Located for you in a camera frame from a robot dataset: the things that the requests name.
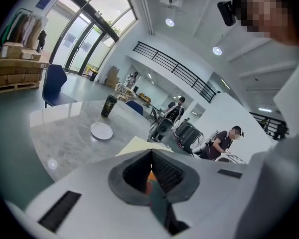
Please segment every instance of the white plate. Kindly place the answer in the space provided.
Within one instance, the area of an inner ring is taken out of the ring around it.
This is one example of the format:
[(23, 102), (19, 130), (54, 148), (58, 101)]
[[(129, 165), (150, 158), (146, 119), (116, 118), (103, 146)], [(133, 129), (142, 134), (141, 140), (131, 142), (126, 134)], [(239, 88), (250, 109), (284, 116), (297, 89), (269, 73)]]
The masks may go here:
[(101, 122), (95, 122), (91, 125), (91, 133), (101, 140), (110, 139), (113, 135), (113, 131), (110, 126)]

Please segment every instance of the wooden pallet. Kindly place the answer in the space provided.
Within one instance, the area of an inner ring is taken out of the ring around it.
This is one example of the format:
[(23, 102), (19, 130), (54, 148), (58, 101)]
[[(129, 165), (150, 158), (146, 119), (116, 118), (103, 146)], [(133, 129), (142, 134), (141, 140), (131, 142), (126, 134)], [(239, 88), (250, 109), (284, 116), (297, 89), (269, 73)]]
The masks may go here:
[(22, 82), (0, 86), (0, 93), (39, 88), (40, 82)]

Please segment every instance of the clothing rack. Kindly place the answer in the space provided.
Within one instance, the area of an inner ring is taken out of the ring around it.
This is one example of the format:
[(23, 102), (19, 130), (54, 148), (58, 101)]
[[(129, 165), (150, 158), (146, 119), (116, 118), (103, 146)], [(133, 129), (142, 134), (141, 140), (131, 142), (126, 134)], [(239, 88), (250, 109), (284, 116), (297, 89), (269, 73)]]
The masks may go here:
[(7, 41), (22, 43), (33, 49), (38, 44), (38, 36), (48, 19), (25, 8), (19, 8), (0, 37), (0, 46)]

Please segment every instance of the black cup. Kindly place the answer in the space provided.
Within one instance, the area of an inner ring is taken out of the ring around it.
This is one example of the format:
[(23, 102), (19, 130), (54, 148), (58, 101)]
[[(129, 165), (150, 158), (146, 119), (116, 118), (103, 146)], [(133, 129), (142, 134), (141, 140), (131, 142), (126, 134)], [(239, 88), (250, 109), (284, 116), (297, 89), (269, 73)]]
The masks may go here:
[(107, 118), (117, 101), (118, 100), (115, 97), (113, 97), (112, 95), (108, 95), (103, 106), (101, 116)]

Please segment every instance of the glass wall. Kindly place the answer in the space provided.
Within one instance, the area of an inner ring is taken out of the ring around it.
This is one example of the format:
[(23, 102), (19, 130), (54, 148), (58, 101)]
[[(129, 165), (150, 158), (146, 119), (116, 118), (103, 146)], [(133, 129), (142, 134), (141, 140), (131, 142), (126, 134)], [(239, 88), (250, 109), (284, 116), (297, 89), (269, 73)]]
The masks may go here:
[(115, 41), (136, 21), (129, 0), (59, 0), (46, 17), (43, 53), (77, 74), (98, 70)]

